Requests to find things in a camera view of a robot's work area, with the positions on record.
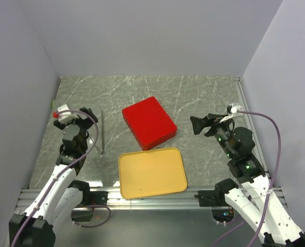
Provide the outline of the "metal tongs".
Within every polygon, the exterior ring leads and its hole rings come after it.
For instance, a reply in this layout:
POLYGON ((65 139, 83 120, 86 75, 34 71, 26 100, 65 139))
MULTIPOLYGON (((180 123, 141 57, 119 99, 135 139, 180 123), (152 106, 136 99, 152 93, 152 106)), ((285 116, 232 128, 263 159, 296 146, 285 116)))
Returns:
POLYGON ((91 135, 90 144, 94 146, 98 154, 103 155, 105 150, 105 126, 104 126, 105 119, 102 108, 99 108, 99 111, 100 111, 100 114, 98 116, 99 134, 98 137, 93 137, 93 135, 91 135))

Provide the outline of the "red box lid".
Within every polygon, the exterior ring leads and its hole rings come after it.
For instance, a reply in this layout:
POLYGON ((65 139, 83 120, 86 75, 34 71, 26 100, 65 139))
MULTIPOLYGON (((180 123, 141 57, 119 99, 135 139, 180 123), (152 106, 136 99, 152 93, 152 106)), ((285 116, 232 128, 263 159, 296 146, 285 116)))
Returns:
POLYGON ((177 126, 154 96, 122 109, 122 115, 143 151, 162 144, 177 133, 177 126))

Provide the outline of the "yellow tray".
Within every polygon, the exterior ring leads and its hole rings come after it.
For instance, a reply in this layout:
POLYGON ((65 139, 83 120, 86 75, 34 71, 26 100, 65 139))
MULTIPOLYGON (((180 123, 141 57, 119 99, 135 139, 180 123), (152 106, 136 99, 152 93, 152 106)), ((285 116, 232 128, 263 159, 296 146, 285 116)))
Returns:
POLYGON ((124 153, 118 158, 120 193, 137 199, 183 192, 188 182, 175 147, 124 153))

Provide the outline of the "red cookie box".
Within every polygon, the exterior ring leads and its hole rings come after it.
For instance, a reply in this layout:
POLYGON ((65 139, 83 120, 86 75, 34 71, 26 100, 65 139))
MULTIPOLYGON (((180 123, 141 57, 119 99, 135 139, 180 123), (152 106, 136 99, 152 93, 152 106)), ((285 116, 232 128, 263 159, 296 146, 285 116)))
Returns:
POLYGON ((143 151, 173 138, 177 126, 168 116, 124 116, 125 123, 143 151))

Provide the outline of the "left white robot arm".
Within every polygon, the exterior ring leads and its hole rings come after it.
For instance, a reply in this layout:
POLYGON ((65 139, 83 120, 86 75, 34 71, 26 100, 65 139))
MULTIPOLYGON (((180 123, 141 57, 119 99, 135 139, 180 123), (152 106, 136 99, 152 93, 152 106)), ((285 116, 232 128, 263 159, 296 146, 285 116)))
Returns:
POLYGON ((53 117, 54 126, 63 133, 59 156, 41 192, 23 213, 11 217, 10 246, 54 246, 56 234, 72 210, 91 201, 89 184, 76 177, 92 151, 88 130, 97 126, 98 119, 90 108, 73 110, 67 105, 59 107, 53 117))

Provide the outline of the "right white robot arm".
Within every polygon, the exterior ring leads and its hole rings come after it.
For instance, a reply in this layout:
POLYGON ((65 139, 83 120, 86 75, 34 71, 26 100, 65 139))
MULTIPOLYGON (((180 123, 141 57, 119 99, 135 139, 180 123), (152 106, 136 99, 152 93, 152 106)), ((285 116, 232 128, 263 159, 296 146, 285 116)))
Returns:
POLYGON ((305 246, 305 232, 292 220, 272 188, 272 180, 253 154, 256 143, 246 127, 236 127, 230 115, 208 114, 190 117, 193 132, 207 128, 206 137, 215 137, 229 159, 234 180, 215 184, 214 198, 229 205, 254 230, 248 244, 259 239, 262 246, 305 246))

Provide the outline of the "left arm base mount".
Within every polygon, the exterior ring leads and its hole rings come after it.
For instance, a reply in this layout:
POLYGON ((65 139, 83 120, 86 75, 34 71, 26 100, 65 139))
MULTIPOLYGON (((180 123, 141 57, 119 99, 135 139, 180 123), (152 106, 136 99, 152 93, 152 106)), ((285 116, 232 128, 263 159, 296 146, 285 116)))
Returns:
POLYGON ((107 207, 108 192, 93 191, 87 194, 82 202, 71 212, 71 219, 74 222, 89 222, 98 209, 107 207))

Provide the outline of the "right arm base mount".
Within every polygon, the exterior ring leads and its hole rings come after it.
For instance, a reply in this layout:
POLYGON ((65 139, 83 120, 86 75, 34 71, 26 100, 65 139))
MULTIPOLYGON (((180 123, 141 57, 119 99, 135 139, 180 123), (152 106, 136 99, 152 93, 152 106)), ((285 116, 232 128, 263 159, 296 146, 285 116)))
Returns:
POLYGON ((223 199, 218 198, 215 190, 199 190, 194 198, 198 200, 200 207, 211 208, 212 219, 216 224, 224 226, 238 222, 241 217, 235 214, 233 207, 228 205, 223 199))

